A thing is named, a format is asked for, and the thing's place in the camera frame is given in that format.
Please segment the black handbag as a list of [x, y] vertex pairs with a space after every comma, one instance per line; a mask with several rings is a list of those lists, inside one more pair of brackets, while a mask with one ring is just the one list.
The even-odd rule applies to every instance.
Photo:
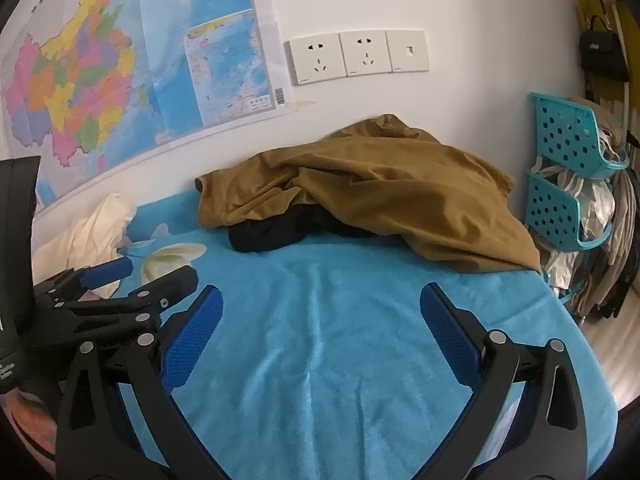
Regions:
[[593, 15], [579, 37], [580, 66], [586, 73], [626, 84], [629, 70], [620, 36], [600, 16]]

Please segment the colourful wall map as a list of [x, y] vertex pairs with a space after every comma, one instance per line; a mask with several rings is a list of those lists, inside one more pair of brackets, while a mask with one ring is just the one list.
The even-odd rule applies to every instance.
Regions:
[[40, 208], [289, 93], [272, 0], [1, 0], [1, 140]]

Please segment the mustard brown shirt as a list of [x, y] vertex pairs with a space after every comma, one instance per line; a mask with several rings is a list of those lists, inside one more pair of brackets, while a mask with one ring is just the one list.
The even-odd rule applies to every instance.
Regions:
[[532, 237], [508, 207], [513, 178], [393, 114], [259, 153], [203, 174], [196, 187], [205, 229], [268, 226], [319, 206], [459, 272], [540, 269]]

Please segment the cream folded garment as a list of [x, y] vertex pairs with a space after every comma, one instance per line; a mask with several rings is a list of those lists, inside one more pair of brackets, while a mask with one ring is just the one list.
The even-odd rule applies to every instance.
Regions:
[[116, 260], [137, 207], [127, 197], [112, 193], [93, 209], [76, 217], [70, 226], [32, 256], [32, 278], [39, 284], [64, 270], [79, 270]]

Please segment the black garment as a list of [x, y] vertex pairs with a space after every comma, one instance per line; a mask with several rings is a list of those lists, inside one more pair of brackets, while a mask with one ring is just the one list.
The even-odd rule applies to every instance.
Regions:
[[375, 233], [341, 222], [320, 205], [295, 205], [284, 214], [228, 227], [229, 242], [237, 252], [271, 252], [324, 232], [348, 238], [375, 237]]

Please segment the blue bed sheet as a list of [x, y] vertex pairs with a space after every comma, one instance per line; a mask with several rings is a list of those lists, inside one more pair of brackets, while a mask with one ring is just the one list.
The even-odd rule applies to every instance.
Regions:
[[175, 401], [235, 479], [409, 479], [469, 399], [423, 321], [420, 293], [439, 284], [458, 308], [518, 344], [566, 345], [582, 394], [588, 467], [610, 454], [617, 408], [596, 356], [533, 271], [466, 274], [393, 237], [328, 233], [242, 254], [225, 230], [198, 225], [198, 194], [141, 206], [128, 226], [144, 278], [193, 266], [224, 314]]

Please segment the white wall socket panel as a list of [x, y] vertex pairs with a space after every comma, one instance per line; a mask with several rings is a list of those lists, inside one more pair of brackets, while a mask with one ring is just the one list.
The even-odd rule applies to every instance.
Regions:
[[428, 72], [423, 30], [351, 30], [291, 39], [296, 84], [387, 73]]

